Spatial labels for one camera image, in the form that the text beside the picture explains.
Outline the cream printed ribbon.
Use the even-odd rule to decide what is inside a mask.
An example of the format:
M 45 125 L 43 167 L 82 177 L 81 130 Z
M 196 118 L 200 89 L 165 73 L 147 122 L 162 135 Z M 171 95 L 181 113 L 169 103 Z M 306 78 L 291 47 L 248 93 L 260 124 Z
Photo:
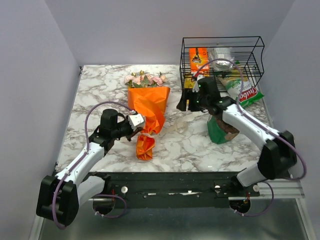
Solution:
M 188 130 L 188 124 L 186 121 L 182 121 L 181 119 L 176 119 L 173 123 L 173 125 L 169 127 L 163 127 L 159 133 L 143 133 L 143 135 L 157 139 L 160 138 L 166 134 L 170 133 L 178 133 L 183 134 Z

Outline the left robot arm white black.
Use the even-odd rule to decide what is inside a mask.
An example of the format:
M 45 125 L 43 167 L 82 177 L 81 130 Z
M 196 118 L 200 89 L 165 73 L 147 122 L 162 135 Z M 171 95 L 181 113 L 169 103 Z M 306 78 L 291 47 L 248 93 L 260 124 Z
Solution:
M 103 110 L 100 124 L 91 135 L 86 135 L 86 145 L 79 155 L 62 171 L 41 181 L 36 215 L 64 228 L 91 197 L 107 197 L 111 185 L 96 175 L 89 176 L 90 170 L 106 156 L 116 140 L 125 137 L 130 141 L 145 124 L 145 116 L 134 110 L 127 116 L 115 109 Z

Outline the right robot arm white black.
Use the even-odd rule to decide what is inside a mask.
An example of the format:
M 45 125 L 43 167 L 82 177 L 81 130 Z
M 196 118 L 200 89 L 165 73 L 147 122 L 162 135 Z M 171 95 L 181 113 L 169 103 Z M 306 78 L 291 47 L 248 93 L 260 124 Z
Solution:
M 221 96 L 212 77 L 199 79 L 192 89 L 184 88 L 176 108 L 183 112 L 207 110 L 247 136 L 261 151 L 258 162 L 240 171 L 230 183 L 230 191 L 236 196 L 243 195 L 252 184 L 284 177 L 297 163 L 293 135 L 267 126 L 249 115 L 231 97 Z

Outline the green brown snack bag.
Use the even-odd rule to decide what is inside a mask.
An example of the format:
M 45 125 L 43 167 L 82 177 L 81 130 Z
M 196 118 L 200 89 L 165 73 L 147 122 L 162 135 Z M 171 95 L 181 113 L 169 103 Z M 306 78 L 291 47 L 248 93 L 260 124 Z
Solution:
M 215 116 L 208 118 L 207 130 L 210 140 L 218 145 L 231 141 L 240 133 L 238 129 Z

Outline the pink fake flower bunch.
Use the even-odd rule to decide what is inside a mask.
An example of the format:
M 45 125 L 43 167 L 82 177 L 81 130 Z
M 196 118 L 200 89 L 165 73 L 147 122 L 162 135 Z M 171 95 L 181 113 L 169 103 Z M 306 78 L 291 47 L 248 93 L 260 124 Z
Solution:
M 162 87 L 168 81 L 168 78 L 162 72 L 159 72 L 158 76 L 153 76 L 151 80 L 157 86 Z

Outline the orange wrapping paper sheet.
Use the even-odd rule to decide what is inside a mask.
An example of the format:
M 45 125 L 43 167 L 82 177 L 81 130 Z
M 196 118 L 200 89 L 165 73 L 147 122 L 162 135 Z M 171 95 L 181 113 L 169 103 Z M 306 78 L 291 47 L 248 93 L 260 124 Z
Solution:
M 128 106 L 146 118 L 143 130 L 136 141 L 136 157 L 149 161 L 153 158 L 156 140 L 153 135 L 161 132 L 171 89 L 167 86 L 129 88 Z

